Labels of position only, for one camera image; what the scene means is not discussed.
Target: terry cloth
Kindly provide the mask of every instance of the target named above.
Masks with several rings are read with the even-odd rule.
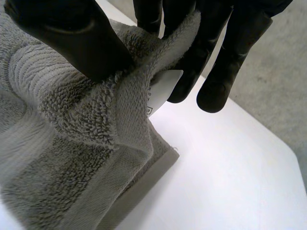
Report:
[[[146,94],[188,50],[200,13],[165,40],[111,22],[136,65],[93,83],[0,4],[1,198],[25,229],[112,229],[144,195],[136,187],[148,190],[142,178],[177,159],[147,119]]]

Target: white table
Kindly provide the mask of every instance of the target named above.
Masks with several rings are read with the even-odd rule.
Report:
[[[134,23],[104,0],[109,18]],[[180,104],[152,117],[178,162],[117,230],[307,230],[296,156],[232,100],[217,114],[196,105],[201,78]],[[0,230],[22,229],[0,202]]]

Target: white tag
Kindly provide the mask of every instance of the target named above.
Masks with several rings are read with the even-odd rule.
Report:
[[[182,70],[166,70],[154,76],[147,93],[148,117],[168,100],[182,74]]]

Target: towel fold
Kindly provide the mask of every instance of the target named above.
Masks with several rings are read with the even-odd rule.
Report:
[[[112,21],[136,64],[97,84],[21,31],[3,4],[1,197],[26,229],[94,230],[155,162],[175,152],[147,119],[146,94],[151,78],[188,50],[200,13],[166,40]]]

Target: finger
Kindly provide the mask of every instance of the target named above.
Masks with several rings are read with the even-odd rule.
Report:
[[[194,11],[196,0],[163,0],[164,36],[170,35]]]
[[[5,9],[21,29],[54,48],[93,81],[133,63],[94,0],[7,0]]]
[[[162,18],[162,0],[133,0],[138,27],[159,35]]]
[[[183,75],[168,99],[172,103],[183,101],[192,90],[232,12],[230,5],[215,0],[198,0],[196,8],[201,11],[200,29],[191,48],[176,66],[183,70]]]

